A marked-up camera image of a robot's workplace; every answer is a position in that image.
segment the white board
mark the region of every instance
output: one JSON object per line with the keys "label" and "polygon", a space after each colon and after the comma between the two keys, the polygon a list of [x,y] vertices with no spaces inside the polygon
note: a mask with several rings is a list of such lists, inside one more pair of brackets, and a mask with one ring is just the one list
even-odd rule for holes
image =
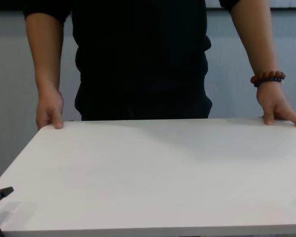
{"label": "white board", "polygon": [[296,127],[262,119],[68,122],[0,177],[7,237],[296,233]]}

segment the black pants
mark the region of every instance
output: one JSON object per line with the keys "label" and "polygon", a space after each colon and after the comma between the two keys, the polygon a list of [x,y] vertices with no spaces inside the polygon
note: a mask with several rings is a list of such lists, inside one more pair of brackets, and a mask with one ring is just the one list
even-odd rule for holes
{"label": "black pants", "polygon": [[205,93],[165,95],[151,99],[107,99],[90,97],[94,103],[80,108],[83,121],[88,120],[137,120],[137,119],[206,119],[212,102]]}

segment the hand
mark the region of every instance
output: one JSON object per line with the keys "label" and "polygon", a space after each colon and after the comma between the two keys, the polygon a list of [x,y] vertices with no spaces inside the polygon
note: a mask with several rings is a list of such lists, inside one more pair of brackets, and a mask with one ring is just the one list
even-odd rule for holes
{"label": "hand", "polygon": [[272,125],[274,119],[289,120],[296,125],[296,112],[289,104],[280,83],[262,83],[257,91],[257,99],[263,108],[266,125]]}
{"label": "hand", "polygon": [[59,91],[50,90],[40,94],[36,114],[37,128],[40,130],[49,124],[54,124],[56,129],[63,128],[63,106],[64,99]]}

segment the gray wall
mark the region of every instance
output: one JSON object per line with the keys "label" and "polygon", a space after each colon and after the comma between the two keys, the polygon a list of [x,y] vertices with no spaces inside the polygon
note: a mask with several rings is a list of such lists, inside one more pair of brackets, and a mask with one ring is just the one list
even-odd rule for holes
{"label": "gray wall", "polygon": [[[296,109],[296,12],[274,12],[274,33],[285,90]],[[61,92],[64,117],[79,120],[74,96],[79,73],[74,66],[76,44],[68,20],[62,64]],[[257,117],[261,109],[249,79],[252,70],[244,48],[226,12],[209,12],[208,35],[213,47],[207,52],[210,70],[207,94],[213,100],[211,117]],[[24,19],[20,13],[0,13],[0,175],[36,133],[37,92]]]}

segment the black t-shirt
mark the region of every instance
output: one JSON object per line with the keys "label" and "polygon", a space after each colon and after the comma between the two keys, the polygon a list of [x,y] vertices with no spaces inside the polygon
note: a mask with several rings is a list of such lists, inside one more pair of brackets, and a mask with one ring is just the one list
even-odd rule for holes
{"label": "black t-shirt", "polygon": [[[239,0],[221,0],[230,10]],[[64,23],[72,12],[84,98],[156,98],[204,93],[211,44],[204,0],[28,0],[25,16],[41,12]]]}

